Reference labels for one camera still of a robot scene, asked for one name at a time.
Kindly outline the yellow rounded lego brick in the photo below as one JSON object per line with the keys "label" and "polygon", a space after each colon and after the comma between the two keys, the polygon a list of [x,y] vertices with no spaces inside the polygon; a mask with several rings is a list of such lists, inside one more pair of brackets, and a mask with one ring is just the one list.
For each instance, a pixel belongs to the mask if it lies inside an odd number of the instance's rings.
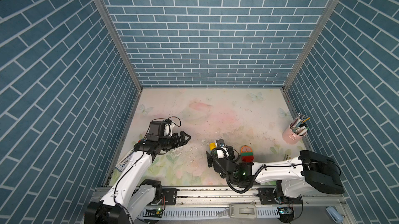
{"label": "yellow rounded lego brick", "polygon": [[217,145],[215,143],[211,143],[209,145],[210,150],[212,151],[213,149],[215,149],[217,147]]}

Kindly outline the long red lego brick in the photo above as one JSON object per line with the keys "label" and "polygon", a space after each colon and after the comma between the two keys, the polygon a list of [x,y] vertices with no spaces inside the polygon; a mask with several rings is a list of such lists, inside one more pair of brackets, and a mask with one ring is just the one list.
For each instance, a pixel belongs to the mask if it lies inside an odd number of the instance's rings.
{"label": "long red lego brick", "polygon": [[254,156],[253,155],[242,156],[242,162],[251,163],[253,161],[254,161]]}

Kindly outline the orange round lego piece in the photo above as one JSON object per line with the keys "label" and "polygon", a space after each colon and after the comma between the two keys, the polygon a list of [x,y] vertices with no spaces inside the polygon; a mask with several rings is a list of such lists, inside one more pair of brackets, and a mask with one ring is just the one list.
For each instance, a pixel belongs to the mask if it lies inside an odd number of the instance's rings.
{"label": "orange round lego piece", "polygon": [[245,152],[252,152],[252,148],[249,146],[242,146],[241,153],[245,153]]}

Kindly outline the long green lego brick front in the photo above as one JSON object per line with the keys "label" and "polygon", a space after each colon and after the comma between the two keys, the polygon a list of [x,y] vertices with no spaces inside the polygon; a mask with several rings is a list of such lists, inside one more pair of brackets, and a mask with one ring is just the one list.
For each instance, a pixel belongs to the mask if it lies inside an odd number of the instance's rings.
{"label": "long green lego brick front", "polygon": [[241,157],[242,157],[242,158],[246,158],[246,159],[253,159],[253,158],[254,158],[252,152],[241,153]]}

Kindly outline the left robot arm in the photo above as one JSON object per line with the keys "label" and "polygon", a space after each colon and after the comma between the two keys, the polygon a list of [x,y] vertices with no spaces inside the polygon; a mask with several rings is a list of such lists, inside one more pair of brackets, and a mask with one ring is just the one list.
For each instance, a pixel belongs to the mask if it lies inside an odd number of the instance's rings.
{"label": "left robot arm", "polygon": [[174,132],[170,119],[150,122],[144,136],[133,147],[133,153],[118,180],[99,202],[90,202],[86,224],[132,224],[149,204],[162,203],[162,183],[140,179],[158,155],[186,145],[191,136]]}

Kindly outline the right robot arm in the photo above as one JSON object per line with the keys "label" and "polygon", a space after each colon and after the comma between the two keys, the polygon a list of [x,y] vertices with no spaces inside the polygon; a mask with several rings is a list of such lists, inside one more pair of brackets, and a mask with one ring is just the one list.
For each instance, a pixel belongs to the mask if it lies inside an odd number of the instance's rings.
{"label": "right robot arm", "polygon": [[332,158],[309,150],[301,150],[298,157],[284,161],[261,163],[255,161],[251,147],[242,146],[237,151],[219,139],[210,144],[206,156],[208,166],[238,194],[272,181],[276,199],[295,199],[313,192],[330,195],[345,192],[339,165]]}

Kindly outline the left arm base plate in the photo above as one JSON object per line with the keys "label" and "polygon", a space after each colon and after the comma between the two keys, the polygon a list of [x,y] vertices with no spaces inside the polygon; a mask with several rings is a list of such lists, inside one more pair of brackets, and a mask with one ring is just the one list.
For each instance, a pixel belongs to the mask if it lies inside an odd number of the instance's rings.
{"label": "left arm base plate", "polygon": [[178,192],[178,189],[176,189],[176,188],[162,188],[162,196],[164,198],[164,205],[166,205],[166,206],[176,205],[177,192]]}

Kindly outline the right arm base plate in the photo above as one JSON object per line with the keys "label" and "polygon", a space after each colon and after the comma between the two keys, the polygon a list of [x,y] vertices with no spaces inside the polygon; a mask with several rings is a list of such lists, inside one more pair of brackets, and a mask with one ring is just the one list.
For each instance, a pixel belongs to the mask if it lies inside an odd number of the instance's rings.
{"label": "right arm base plate", "polygon": [[289,204],[302,204],[301,197],[289,198],[285,196],[281,190],[277,188],[258,188],[258,197],[262,205],[289,205]]}

